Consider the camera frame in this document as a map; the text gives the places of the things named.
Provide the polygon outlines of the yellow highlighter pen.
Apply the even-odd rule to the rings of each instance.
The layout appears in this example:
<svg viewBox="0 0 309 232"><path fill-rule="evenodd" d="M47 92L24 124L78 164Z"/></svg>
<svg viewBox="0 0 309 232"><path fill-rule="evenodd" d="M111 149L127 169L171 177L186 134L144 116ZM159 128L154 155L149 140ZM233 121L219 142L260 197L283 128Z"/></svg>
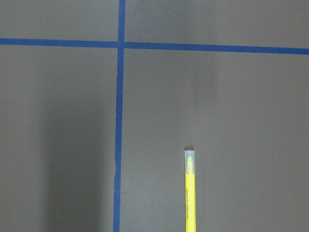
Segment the yellow highlighter pen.
<svg viewBox="0 0 309 232"><path fill-rule="evenodd" d="M185 231L196 232L196 172L195 151L192 147L184 148L185 178Z"/></svg>

